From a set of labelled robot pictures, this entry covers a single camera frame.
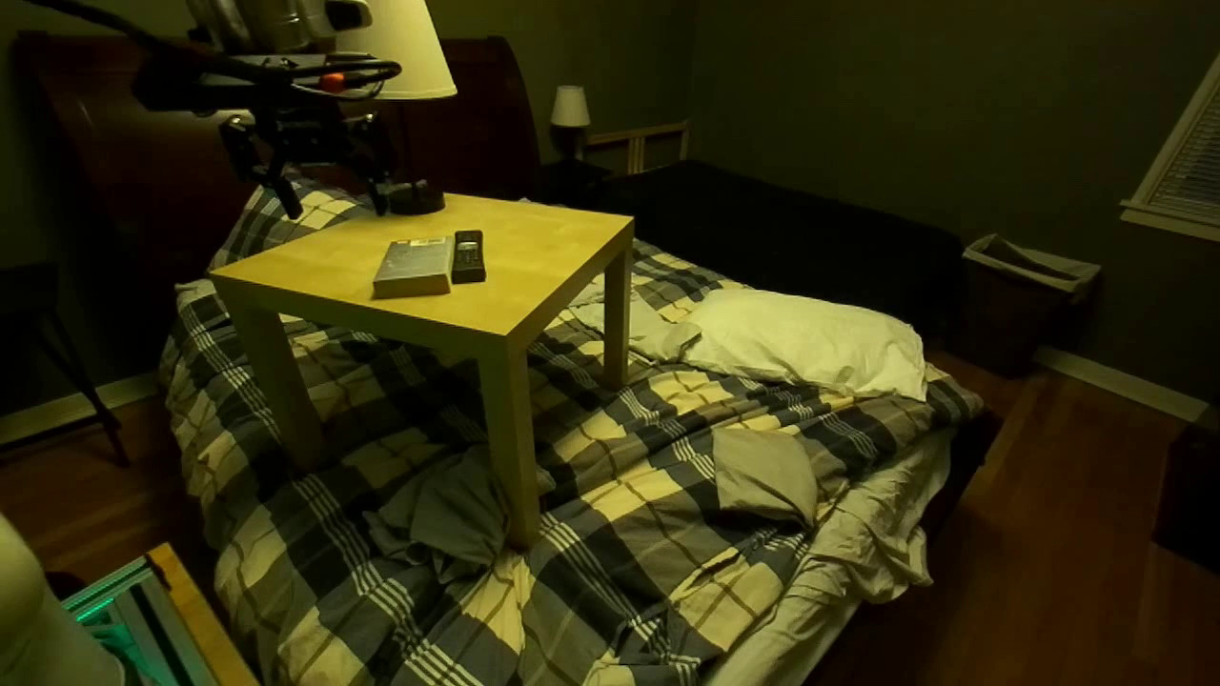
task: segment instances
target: white pillow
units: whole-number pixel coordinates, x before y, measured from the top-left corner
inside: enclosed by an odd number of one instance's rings
[[[694,304],[689,368],[766,382],[807,382],[827,392],[900,392],[926,400],[923,339],[910,325],[770,289],[713,289]]]

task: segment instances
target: baseboard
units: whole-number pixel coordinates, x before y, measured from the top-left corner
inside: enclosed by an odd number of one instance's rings
[[[1125,397],[1125,400],[1146,406],[1155,413],[1179,415],[1186,424],[1200,421],[1203,408],[1209,408],[1209,400],[1198,400],[1188,392],[1155,384],[1146,379],[1103,368],[1093,359],[1083,359],[1083,356],[1073,356],[1073,350],[1059,350],[1059,349],[1037,349],[1033,361],[1045,368],[1045,372],[1057,372],[1062,379],[1098,384],[1098,388],[1106,388],[1112,397]]]
[[[117,379],[109,384],[100,384],[95,392],[107,408],[121,408],[121,406],[139,406],[139,400],[158,397],[160,384],[158,384],[158,375],[139,375],[139,379]],[[95,413],[83,392],[58,397],[58,400],[47,400],[33,408],[20,408],[20,413],[0,415],[0,447],[24,443],[24,438],[33,438],[33,434],[47,434],[47,430],[91,421],[91,415]]]

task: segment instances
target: green wall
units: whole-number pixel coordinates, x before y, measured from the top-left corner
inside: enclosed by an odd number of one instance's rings
[[[187,4],[107,0],[154,31],[184,34]],[[81,211],[64,166],[47,151],[15,90],[13,39],[20,31],[95,34],[25,0],[0,4],[0,266],[55,258],[61,266],[61,319],[95,382],[154,372],[160,342],[140,330],[147,304],[127,279],[127,257]],[[67,392],[67,382],[24,335],[0,339],[0,413]]]
[[[1059,342],[1220,397],[1220,245],[1116,222],[1217,53],[1217,0],[701,0],[694,158],[1093,258]]]
[[[187,0],[95,0],[147,31],[184,34]],[[595,128],[671,124],[685,114],[694,0],[431,0],[444,39],[503,34],[525,73],[536,144],[544,138],[553,90],[568,76],[588,83]],[[95,31],[76,21],[0,4],[0,266],[25,258],[61,264],[61,313],[83,349],[95,382],[158,368],[160,332],[140,330],[147,313],[121,279],[127,257],[95,232],[64,187],[64,166],[37,144],[37,124],[15,98],[9,43],[15,31]],[[67,384],[15,339],[0,339],[0,415]]]

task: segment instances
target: wooden floor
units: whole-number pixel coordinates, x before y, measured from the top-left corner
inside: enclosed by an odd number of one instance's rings
[[[820,684],[1217,686],[1220,576],[1151,544],[1181,424],[1051,375],[944,368],[1005,415],[1003,434],[948,525],[939,589],[846,637]],[[168,537],[206,576],[165,415],[139,406],[121,421],[128,469],[100,430],[0,452],[0,513],[47,568],[95,579]]]
[[[1220,576],[1151,544],[1179,421],[1092,384],[944,361],[1005,415],[935,591],[876,614],[820,684],[1217,686]]]
[[[198,516],[180,480],[180,452],[160,406],[128,406],[117,463],[100,424],[0,452],[0,513],[43,568],[100,579],[170,542],[193,579],[208,579]]]

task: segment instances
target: checkered blanket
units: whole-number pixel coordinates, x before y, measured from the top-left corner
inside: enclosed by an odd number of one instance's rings
[[[349,214],[339,194],[305,206],[286,222],[255,194],[217,264]],[[681,319],[732,283],[637,245],[632,288]],[[294,316],[286,332],[342,454],[309,476],[286,474],[208,283],[180,289],[165,349],[187,490],[220,548],[217,594],[266,684],[696,684],[774,614],[860,476],[980,413],[954,382],[926,406],[830,408],[807,384],[647,356],[604,397],[604,335],[559,313],[529,350],[540,537],[499,554],[474,368]],[[750,480],[740,447],[770,443],[807,458],[803,504]],[[729,469],[746,469],[746,490],[729,497]]]

